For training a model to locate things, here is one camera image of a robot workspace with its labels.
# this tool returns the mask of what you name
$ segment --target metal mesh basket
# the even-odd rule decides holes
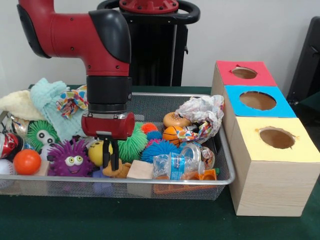
[[[163,130],[163,117],[179,108],[190,97],[202,95],[133,93],[128,110],[140,122],[153,122]],[[0,132],[5,130],[8,113],[0,115]],[[215,168],[220,169],[217,180],[157,180],[115,179],[92,177],[57,177],[0,175],[10,186],[0,189],[0,195],[68,196],[151,199],[215,200],[225,185],[235,179],[233,161],[223,127],[207,142],[215,154]]]

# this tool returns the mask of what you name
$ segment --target red box lid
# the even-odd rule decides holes
[[[262,61],[216,61],[224,85],[277,86]]]

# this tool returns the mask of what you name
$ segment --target teal towel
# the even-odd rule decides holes
[[[65,119],[57,110],[56,102],[60,94],[67,90],[67,85],[62,81],[49,83],[47,79],[42,78],[30,91],[30,98],[34,106],[52,124],[61,141],[70,141],[76,135],[86,136],[81,128],[82,110],[78,110],[71,119]]]

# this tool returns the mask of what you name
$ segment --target googly eyes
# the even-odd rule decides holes
[[[65,164],[68,166],[68,167],[72,167],[73,165],[75,165],[75,159],[73,156],[69,156],[67,157],[65,160],[64,160]]]
[[[51,136],[46,130],[40,130],[36,138],[43,144],[54,144],[55,143],[55,138]]]
[[[74,159],[75,159],[75,160],[74,160],[74,164],[75,164],[75,165],[78,165],[78,166],[81,165],[82,162],[84,161],[84,159],[83,159],[82,156],[75,156]]]

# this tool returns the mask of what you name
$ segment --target can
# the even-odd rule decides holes
[[[0,159],[13,160],[24,148],[24,140],[14,133],[0,133]]]
[[[25,138],[27,137],[29,124],[30,121],[11,115],[6,123],[5,129],[10,133],[14,133]]]

